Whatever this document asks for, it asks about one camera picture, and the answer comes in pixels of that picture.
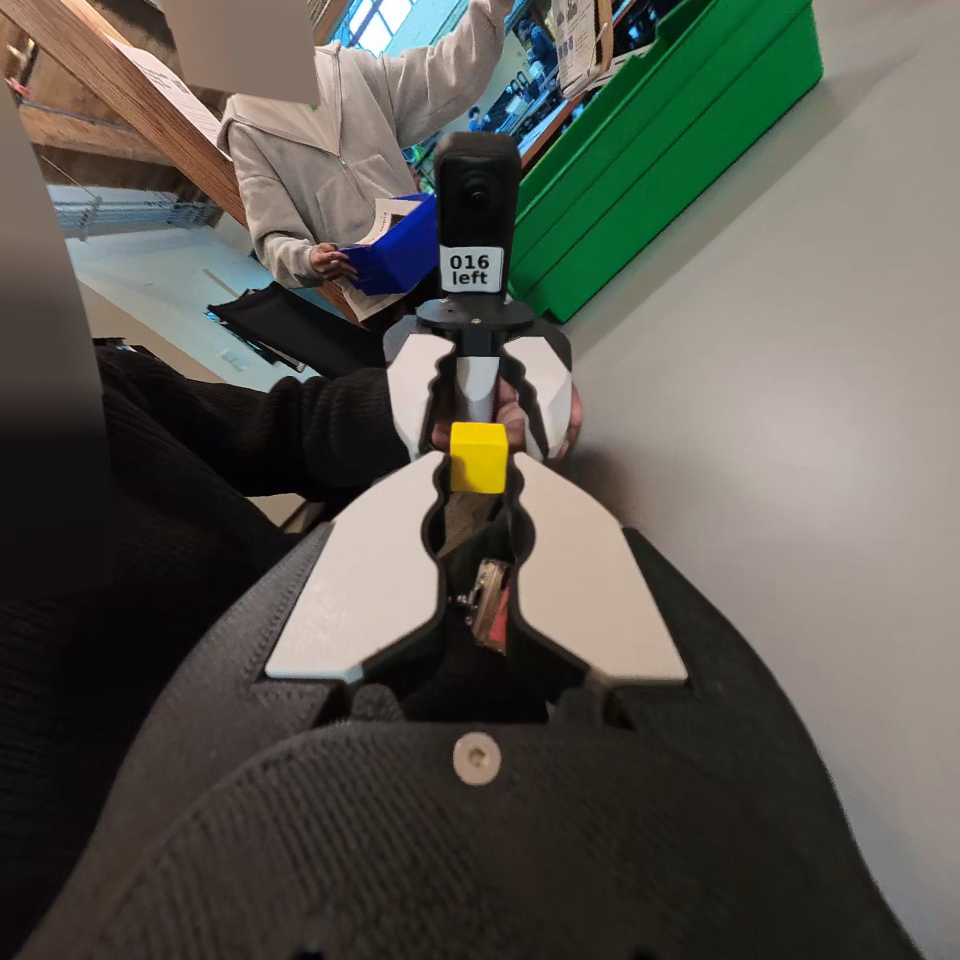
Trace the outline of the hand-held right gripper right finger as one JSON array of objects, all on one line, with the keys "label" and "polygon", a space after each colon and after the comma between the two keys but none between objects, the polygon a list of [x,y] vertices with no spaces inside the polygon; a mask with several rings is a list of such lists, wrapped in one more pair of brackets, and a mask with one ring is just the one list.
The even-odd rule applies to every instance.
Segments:
[{"label": "hand-held right gripper right finger", "polygon": [[631,548],[592,496],[525,453],[507,475],[513,565],[506,655],[548,701],[681,687],[689,671]]}]

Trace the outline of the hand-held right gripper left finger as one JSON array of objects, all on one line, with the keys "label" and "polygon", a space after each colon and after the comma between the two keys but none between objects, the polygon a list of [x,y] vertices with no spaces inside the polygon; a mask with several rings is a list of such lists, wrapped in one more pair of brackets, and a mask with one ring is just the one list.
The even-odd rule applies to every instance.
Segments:
[{"label": "hand-held right gripper left finger", "polygon": [[268,679],[354,687],[440,624],[442,576],[426,524],[442,507],[446,462],[427,453],[336,517],[266,661]]}]

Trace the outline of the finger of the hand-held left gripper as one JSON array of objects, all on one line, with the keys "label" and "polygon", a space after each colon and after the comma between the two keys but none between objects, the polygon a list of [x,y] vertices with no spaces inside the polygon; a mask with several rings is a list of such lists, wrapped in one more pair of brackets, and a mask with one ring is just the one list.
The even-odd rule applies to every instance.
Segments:
[{"label": "finger of the hand-held left gripper", "polygon": [[411,333],[387,369],[393,426],[411,463],[431,447],[442,405],[443,377],[455,343],[432,333]]},{"label": "finger of the hand-held left gripper", "polygon": [[546,338],[515,338],[500,349],[500,377],[517,393],[526,422],[525,450],[535,460],[556,459],[568,438],[573,382],[568,348]]}]

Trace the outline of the small yellow cube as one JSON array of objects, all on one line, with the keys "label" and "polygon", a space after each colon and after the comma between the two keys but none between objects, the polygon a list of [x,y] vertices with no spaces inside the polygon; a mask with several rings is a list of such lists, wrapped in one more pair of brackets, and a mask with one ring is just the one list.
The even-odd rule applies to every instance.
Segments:
[{"label": "small yellow cube", "polygon": [[455,421],[449,437],[450,491],[502,495],[507,483],[509,439],[501,423]]}]

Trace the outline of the green plastic bin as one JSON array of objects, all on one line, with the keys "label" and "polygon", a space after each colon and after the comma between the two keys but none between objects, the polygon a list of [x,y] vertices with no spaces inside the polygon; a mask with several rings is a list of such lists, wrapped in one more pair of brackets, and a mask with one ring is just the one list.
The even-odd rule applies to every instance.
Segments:
[{"label": "green plastic bin", "polygon": [[568,321],[821,80],[808,1],[687,1],[520,185],[510,294]]}]

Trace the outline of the person's left forearm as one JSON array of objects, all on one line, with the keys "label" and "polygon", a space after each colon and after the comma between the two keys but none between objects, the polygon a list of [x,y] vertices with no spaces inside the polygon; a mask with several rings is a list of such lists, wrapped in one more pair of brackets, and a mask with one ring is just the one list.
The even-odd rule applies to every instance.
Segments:
[{"label": "person's left forearm", "polygon": [[387,371],[286,377],[268,391],[189,379],[161,360],[94,342],[103,398],[124,400],[246,498],[319,501],[409,464]]}]

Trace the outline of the person's left hand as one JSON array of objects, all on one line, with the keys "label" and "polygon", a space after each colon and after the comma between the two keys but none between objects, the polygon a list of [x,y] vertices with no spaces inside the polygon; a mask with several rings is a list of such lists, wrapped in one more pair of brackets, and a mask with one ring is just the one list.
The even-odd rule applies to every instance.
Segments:
[{"label": "person's left hand", "polygon": [[[504,426],[510,454],[526,450],[526,414],[524,414],[518,391],[504,379],[497,378],[496,400],[494,402],[494,421]],[[546,460],[549,466],[561,462],[575,446],[584,423],[584,408],[576,387],[572,388],[571,411],[566,433],[557,455]]]}]

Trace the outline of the white paper sheets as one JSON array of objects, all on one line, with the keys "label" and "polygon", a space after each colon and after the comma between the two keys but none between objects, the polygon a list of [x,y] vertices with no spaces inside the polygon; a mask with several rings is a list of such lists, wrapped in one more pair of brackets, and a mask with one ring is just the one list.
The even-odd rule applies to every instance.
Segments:
[{"label": "white paper sheets", "polygon": [[[375,220],[375,206],[373,206],[373,217],[369,227],[366,231],[357,236],[356,240],[352,241],[349,244],[346,244],[343,247],[352,246],[362,239],[368,231],[371,229]],[[363,294],[361,291],[356,289],[351,282],[346,280],[341,280],[338,282],[340,288],[342,289],[342,294],[344,301],[348,304],[348,311],[352,314],[356,322],[364,322],[367,318],[373,316],[380,310],[385,309],[387,306],[391,306],[393,303],[398,301],[404,294],[383,294],[369,296]]]}]

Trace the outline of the blue plastic bin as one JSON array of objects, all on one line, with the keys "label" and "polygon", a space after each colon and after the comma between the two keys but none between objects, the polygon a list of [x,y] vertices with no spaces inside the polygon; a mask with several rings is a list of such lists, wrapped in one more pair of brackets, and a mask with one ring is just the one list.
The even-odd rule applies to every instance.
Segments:
[{"label": "blue plastic bin", "polygon": [[376,198],[370,230],[341,252],[355,273],[350,283],[363,294],[409,293],[438,266],[436,197]]}]

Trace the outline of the red badge with metal clip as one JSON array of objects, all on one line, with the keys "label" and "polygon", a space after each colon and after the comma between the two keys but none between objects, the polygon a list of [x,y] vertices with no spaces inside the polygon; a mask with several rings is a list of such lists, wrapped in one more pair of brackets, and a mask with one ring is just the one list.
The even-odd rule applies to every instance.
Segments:
[{"label": "red badge with metal clip", "polygon": [[502,656],[507,653],[512,573],[511,563],[484,558],[469,592],[457,597],[463,621],[474,642]]}]

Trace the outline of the black office chair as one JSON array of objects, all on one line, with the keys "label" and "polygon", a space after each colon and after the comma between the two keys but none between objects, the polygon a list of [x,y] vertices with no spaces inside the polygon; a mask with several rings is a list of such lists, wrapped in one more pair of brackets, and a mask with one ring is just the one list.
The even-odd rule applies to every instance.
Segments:
[{"label": "black office chair", "polygon": [[289,357],[328,380],[387,368],[381,337],[276,282],[207,309],[238,338]]}]

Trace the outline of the illustrated paper sheet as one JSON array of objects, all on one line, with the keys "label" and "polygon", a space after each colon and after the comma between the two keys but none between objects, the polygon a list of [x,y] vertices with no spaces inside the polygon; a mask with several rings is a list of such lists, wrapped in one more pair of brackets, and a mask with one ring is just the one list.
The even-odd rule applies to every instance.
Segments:
[{"label": "illustrated paper sheet", "polygon": [[554,1],[552,13],[558,56],[558,87],[562,96],[573,99],[599,74],[602,54],[598,52],[601,3],[598,1]]}]

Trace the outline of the white paper notice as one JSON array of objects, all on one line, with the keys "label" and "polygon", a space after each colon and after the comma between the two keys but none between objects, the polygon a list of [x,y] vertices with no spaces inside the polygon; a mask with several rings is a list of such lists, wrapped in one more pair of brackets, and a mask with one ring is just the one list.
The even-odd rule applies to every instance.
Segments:
[{"label": "white paper notice", "polygon": [[221,121],[189,89],[186,83],[155,55],[128,43],[107,37],[110,43],[151,83],[154,89],[196,128],[227,160],[220,148]]}]

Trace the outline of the wooden post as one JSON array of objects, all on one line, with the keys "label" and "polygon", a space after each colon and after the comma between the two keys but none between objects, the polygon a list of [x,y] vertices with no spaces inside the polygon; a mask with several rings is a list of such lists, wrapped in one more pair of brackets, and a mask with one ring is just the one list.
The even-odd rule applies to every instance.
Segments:
[{"label": "wooden post", "polygon": [[233,162],[114,47],[107,38],[133,45],[89,3],[3,1],[1,8],[43,53],[126,121],[224,212],[247,225]]}]

